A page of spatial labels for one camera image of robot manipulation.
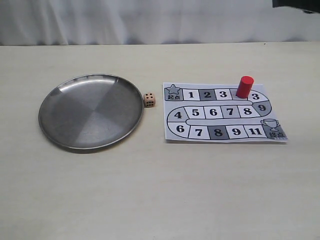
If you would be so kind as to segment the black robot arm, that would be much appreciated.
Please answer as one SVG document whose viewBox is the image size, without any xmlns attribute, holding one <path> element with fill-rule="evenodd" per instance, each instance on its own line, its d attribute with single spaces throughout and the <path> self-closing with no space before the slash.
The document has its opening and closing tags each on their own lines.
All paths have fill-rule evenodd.
<svg viewBox="0 0 320 240">
<path fill-rule="evenodd" d="M 320 0 L 272 0 L 272 7 L 291 7 L 304 13 L 320 13 Z"/>
</svg>

